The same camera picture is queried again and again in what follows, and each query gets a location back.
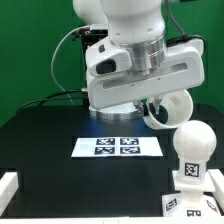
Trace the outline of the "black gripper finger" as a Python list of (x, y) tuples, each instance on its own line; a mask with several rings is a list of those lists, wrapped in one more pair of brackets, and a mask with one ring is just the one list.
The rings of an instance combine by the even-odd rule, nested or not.
[(137, 100), (137, 101), (134, 101), (133, 104), (134, 104), (135, 108), (139, 111), (139, 113), (142, 117), (146, 117), (149, 115), (148, 107), (142, 101)]
[(149, 99), (149, 110), (152, 114), (158, 114), (160, 112), (160, 105), (162, 100), (162, 95), (153, 96)]

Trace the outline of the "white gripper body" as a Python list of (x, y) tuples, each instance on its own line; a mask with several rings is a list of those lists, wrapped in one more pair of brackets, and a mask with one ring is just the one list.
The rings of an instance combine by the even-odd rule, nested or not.
[(131, 71), (126, 50), (90, 47), (86, 54), (90, 105), (104, 109), (200, 86), (204, 81), (201, 52), (194, 46), (170, 47), (155, 71)]

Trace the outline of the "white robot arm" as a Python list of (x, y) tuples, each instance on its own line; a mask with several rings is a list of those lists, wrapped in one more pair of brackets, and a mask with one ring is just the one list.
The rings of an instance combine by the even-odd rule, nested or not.
[(161, 6), (169, 0), (73, 0), (89, 29), (106, 36), (85, 52), (89, 110), (111, 118), (142, 113), (143, 99), (157, 107), (173, 92), (204, 81), (201, 40), (169, 46)]

